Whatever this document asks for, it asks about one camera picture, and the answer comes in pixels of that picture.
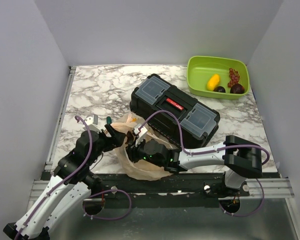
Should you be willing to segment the dark purple fake plum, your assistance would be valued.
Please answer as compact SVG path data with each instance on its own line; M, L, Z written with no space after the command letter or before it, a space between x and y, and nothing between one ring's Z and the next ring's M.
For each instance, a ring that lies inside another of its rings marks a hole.
M226 93L226 89L223 86L217 86L213 91L217 93Z

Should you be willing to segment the yellow fake lemon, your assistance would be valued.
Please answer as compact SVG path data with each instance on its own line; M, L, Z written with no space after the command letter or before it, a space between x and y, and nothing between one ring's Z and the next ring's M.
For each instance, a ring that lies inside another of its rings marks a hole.
M206 84L207 90L213 92L214 89L219 86L220 80L221 80L220 75L214 74Z

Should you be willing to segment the dark red fake apple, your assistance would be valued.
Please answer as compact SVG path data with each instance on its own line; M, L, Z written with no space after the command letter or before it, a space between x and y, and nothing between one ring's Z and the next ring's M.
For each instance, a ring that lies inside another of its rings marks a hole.
M236 83L230 88L230 93L231 94L244 94L245 88L241 84Z

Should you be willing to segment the red fake grapes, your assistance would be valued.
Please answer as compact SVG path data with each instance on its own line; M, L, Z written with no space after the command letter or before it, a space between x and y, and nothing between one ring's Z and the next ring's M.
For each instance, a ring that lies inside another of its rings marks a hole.
M229 88L231 88L233 85L238 84L240 81L240 75L239 72L237 70L235 70L234 68L229 68L229 82L227 84L227 86Z

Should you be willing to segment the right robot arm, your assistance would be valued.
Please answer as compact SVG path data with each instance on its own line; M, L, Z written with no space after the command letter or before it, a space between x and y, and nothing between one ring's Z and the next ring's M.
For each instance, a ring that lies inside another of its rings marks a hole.
M131 142L125 150L131 162L145 160L172 174L198 167L228 167L221 181L210 187L211 194L220 198L237 193L247 179L263 175L261 147L234 135L228 135L225 141L210 147L168 149L152 139Z

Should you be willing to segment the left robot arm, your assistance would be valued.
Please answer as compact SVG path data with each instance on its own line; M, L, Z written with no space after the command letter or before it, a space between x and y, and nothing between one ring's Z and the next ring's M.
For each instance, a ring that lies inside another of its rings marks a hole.
M105 125L110 134L86 130L75 147L59 160L44 191L28 212L17 222L8 223L3 232L12 240L48 240L67 212L87 197L103 190L101 179L90 171L97 158L120 147L126 135Z

